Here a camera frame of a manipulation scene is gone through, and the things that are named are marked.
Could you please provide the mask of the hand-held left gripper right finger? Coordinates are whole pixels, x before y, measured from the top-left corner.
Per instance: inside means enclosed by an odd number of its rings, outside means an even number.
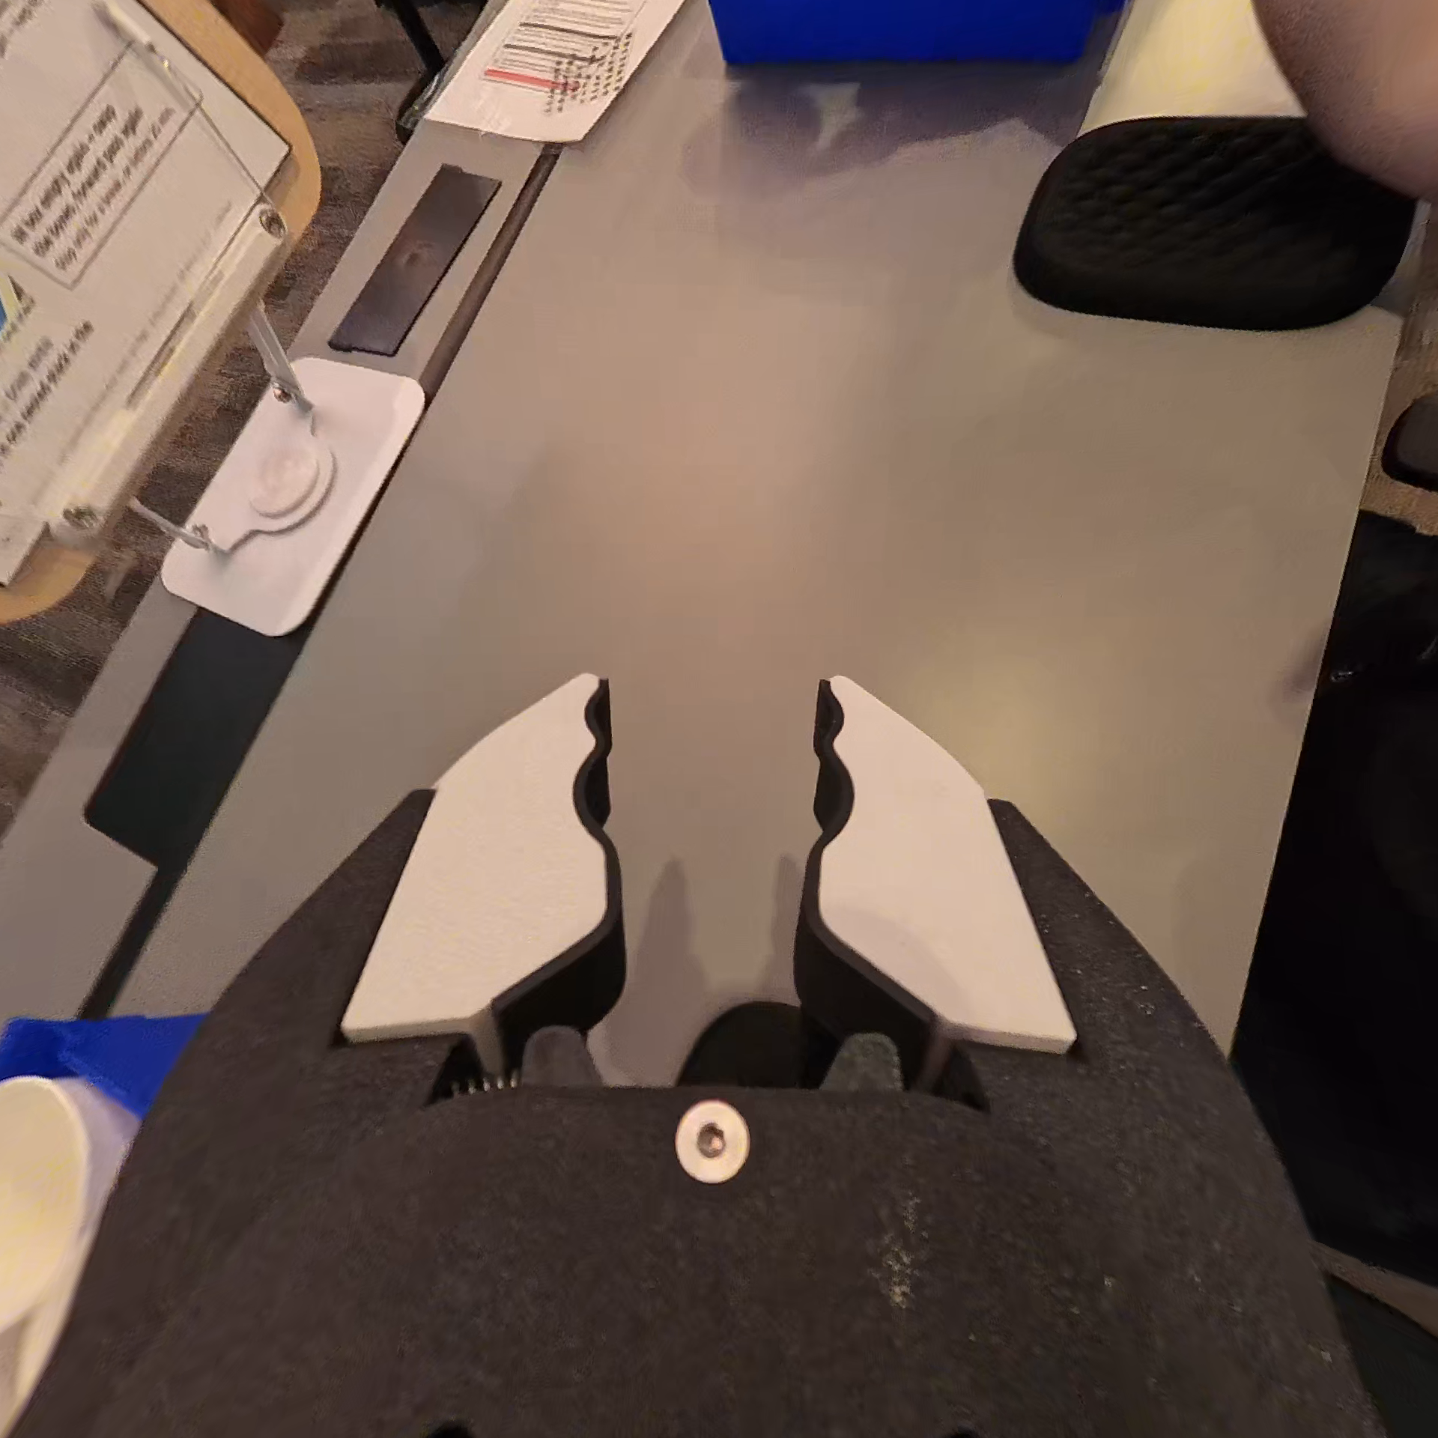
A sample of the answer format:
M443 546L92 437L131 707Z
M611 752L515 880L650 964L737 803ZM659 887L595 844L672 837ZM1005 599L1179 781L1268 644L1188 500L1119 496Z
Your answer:
M885 1037L902 1087L938 1090L962 1053L1064 1061L1076 1025L982 784L849 676L815 697L815 844L792 974L833 1048Z

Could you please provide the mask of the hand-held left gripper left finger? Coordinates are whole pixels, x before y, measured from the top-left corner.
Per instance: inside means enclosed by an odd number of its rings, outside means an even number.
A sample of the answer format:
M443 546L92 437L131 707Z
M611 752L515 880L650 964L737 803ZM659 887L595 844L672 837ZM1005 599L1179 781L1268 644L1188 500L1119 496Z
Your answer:
M607 681L577 674L433 786L339 1022L351 1044L467 1037L512 1077L541 1031L589 1034L623 995Z

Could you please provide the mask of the blue plastic bin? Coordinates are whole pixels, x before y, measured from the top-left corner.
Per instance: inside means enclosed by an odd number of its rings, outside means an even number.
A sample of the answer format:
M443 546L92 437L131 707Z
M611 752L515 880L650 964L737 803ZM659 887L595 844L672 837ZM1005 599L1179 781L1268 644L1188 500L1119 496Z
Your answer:
M1 1080L77 1078L142 1121L205 1017L15 1017L1 1034Z
M731 65L1064 63L1123 2L710 2Z

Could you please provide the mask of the white paper cup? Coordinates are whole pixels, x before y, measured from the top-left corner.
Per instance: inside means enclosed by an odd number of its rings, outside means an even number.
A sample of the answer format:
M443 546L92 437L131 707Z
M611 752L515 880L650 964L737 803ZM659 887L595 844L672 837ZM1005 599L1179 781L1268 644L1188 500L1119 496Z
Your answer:
M138 1120L90 1084L1 1084L1 1419L8 1431L60 1339Z

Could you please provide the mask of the person's right forearm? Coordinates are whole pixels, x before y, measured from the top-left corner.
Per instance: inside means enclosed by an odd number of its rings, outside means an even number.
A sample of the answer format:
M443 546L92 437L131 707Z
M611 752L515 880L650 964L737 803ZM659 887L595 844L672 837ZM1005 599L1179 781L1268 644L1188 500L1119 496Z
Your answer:
M1436 202L1436 3L1256 2L1309 127L1349 168Z

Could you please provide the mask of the person's dark clothing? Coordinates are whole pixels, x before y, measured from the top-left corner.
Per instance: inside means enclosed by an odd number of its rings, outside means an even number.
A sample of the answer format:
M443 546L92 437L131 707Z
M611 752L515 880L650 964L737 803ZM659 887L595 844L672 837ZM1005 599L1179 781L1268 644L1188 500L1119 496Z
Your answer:
M1436 1272L1436 541L1359 514L1232 1061L1313 1236Z

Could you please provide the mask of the white stand base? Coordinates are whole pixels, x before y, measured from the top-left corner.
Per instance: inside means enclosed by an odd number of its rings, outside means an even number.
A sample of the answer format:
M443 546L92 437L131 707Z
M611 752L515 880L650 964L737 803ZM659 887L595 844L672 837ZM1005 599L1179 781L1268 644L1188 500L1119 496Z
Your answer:
M292 370L310 407L262 395L191 512L207 546L174 541L159 570L167 594L263 637L310 620L426 406L404 375Z

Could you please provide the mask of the black wrist rest pad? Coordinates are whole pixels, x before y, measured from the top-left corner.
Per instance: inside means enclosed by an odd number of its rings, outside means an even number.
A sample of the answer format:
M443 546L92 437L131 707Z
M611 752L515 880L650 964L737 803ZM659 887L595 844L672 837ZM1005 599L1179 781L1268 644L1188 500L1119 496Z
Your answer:
M1133 118L1054 156L1011 269L1059 312L1311 330L1374 301L1415 212L1414 199L1333 157L1304 120Z

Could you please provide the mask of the wooden instruction board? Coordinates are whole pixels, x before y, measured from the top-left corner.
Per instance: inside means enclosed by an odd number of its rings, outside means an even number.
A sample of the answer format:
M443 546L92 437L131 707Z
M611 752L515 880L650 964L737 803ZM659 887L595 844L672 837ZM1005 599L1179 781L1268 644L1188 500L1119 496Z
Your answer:
M1 620L84 579L318 205L267 3L1 5Z

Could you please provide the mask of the laminated paper sheet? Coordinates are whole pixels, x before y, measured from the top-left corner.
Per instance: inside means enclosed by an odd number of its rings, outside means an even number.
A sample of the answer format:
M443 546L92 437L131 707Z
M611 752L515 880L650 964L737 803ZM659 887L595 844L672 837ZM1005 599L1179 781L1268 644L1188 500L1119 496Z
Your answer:
M679 2L506 2L460 48L428 120L537 145L582 140Z

